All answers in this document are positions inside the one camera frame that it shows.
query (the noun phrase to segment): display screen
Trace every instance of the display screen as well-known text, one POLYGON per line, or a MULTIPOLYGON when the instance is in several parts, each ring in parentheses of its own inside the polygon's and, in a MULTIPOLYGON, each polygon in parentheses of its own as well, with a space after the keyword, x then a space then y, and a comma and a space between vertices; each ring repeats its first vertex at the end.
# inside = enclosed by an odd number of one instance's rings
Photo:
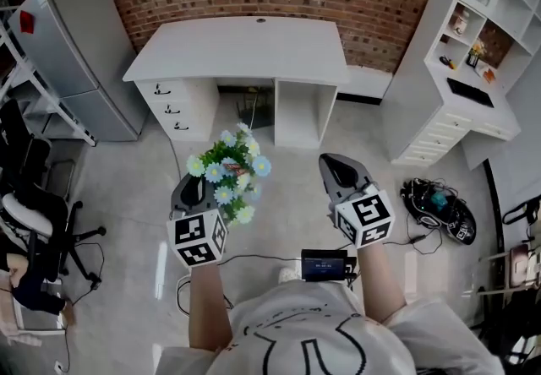
POLYGON ((305 258, 303 259, 303 276, 329 275, 343 276, 345 271, 343 258, 305 258))

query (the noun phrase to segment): drawer handle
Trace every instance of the drawer handle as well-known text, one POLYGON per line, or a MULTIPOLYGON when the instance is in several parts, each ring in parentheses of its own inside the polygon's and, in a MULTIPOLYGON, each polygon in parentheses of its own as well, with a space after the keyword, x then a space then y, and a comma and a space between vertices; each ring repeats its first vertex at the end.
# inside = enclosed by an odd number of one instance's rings
POLYGON ((161 90, 160 90, 160 85, 159 85, 159 84, 156 84, 156 91, 154 91, 154 94, 155 94, 155 95, 170 95, 170 94, 171 94, 171 90, 169 90, 169 91, 161 91, 161 90))
POLYGON ((180 123, 179 122, 175 122, 175 127, 174 127, 175 130, 188 130, 189 127, 185 127, 185 128, 181 128, 180 127, 180 123))
POLYGON ((167 109, 164 112, 166 114, 180 114, 180 111, 171 111, 171 107, 169 105, 167 105, 167 109))

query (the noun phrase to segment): black chair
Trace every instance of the black chair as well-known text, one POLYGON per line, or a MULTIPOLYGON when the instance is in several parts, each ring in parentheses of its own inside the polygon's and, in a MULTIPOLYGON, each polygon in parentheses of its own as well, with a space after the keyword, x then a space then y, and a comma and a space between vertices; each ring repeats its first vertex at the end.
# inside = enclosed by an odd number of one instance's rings
POLYGON ((0 108, 0 122, 0 218, 10 231, 6 233, 26 250, 30 269, 40 256, 40 268, 46 269, 47 280, 53 282, 59 273, 68 274, 65 264, 71 255, 91 288, 97 288, 101 279, 86 271, 75 248, 95 235, 105 236, 106 229, 100 226, 75 235, 75 214, 83 204, 78 201, 68 210, 62 197, 41 187, 51 146, 28 132, 16 100, 0 108))

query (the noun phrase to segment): gray floor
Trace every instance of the gray floor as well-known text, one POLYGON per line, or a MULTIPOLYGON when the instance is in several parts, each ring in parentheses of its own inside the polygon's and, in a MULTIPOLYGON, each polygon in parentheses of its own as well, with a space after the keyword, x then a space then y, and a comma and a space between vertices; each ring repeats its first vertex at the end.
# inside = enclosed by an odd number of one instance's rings
MULTIPOLYGON (((234 96, 222 97, 214 125, 215 139, 222 129, 234 129, 234 96)), ((478 225, 471 247, 443 237, 434 255, 420 256, 411 247, 388 245, 393 267, 407 299, 441 296, 467 322, 478 310, 472 292, 488 277, 477 269, 477 259, 495 252, 495 224, 489 190, 482 169, 470 172, 460 145, 428 170, 398 168, 385 158, 381 144, 379 107, 338 101, 320 150, 277 148, 271 129, 255 131, 262 154, 272 162, 263 181, 263 195, 248 226, 231 229, 226 258, 238 253, 260 253, 284 258, 299 256, 302 248, 336 248, 345 244, 326 218, 328 198, 318 170, 318 155, 336 152, 365 164, 396 210, 391 240, 405 242, 405 209, 397 196, 409 177, 445 178, 467 200, 478 225)), ((175 143, 182 172, 190 154, 211 143, 175 143)), ((71 373, 153 373, 161 349, 186 345, 188 320, 175 305, 177 279, 187 272, 167 247, 165 223, 170 195, 178 173, 167 137, 150 117, 139 142, 100 143, 83 151, 73 200, 81 199, 77 231, 104 225, 107 235, 96 238, 106 254, 101 288, 76 307, 78 324, 68 332, 71 373)), ((410 232, 425 232, 410 220, 410 232)), ((433 233, 418 244, 431 251, 440 242, 433 233)), ((95 246, 80 247, 82 258, 94 271, 101 255, 95 246)), ((221 270, 225 292, 233 302, 256 296, 276 283, 279 261, 241 259, 221 270)), ((73 299, 88 284, 75 268, 65 286, 73 299)), ((20 373, 54 373, 55 360, 66 362, 62 338, 47 338, 41 348, 13 345, 1 349, 20 373)))

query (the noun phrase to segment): white t-shirt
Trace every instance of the white t-shirt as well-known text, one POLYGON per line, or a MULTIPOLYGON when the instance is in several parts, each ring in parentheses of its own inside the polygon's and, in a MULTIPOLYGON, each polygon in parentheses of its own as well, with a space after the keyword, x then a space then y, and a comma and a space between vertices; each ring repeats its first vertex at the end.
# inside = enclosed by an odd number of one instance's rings
POLYGON ((504 374, 441 301, 406 306, 385 326, 360 312, 343 285, 293 280, 231 311, 233 340, 225 350, 167 348, 156 375, 504 374))

